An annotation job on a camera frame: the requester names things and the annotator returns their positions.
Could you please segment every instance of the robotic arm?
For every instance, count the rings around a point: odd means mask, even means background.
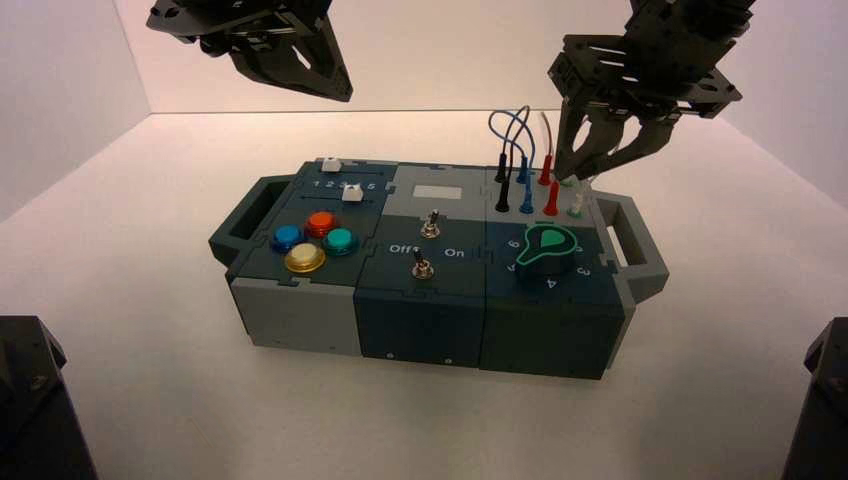
[[[562,94],[554,174],[585,179],[662,149],[684,114],[714,118],[742,95],[716,63],[748,30],[754,0],[631,0],[624,36],[567,35],[548,75]],[[625,122],[641,130],[618,148]],[[584,121],[586,141],[574,148]]]
[[[623,36],[567,35],[548,75],[563,97],[554,174],[585,179],[662,149],[684,114],[713,118],[742,95],[716,63],[748,29],[755,0],[630,0]],[[327,11],[332,0],[157,0],[147,25],[251,80],[350,100]],[[619,148],[625,122],[641,130]],[[591,124],[579,148],[583,122]]]
[[[230,54],[247,78],[347,102],[353,94],[333,27],[332,0],[158,0],[147,26],[209,56]]]

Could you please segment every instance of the white label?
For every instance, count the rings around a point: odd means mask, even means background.
[[[415,198],[438,198],[442,200],[462,200],[462,188],[437,185],[416,185],[412,191]]]
[[[390,253],[412,253],[412,245],[389,245]]]

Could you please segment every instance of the white table surface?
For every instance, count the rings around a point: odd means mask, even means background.
[[[154,115],[0,225],[0,313],[62,343],[102,478],[777,478],[848,213],[721,120],[596,182],[671,271],[600,382],[252,346],[206,242],[260,176],[491,163],[486,116]]]

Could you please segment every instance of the blue button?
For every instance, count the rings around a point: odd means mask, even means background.
[[[285,225],[274,232],[271,248],[279,253],[286,253],[296,245],[303,243],[303,233],[295,225]]]

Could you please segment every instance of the red probe plug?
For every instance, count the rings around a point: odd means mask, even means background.
[[[551,183],[550,194],[548,195],[548,204],[545,205],[544,212],[545,215],[549,217],[555,217],[559,213],[559,210],[556,208],[556,199],[559,196],[559,182]]]
[[[545,155],[545,166],[542,167],[542,176],[539,177],[539,185],[550,185],[551,184],[551,161],[553,160],[553,156],[550,154]]]

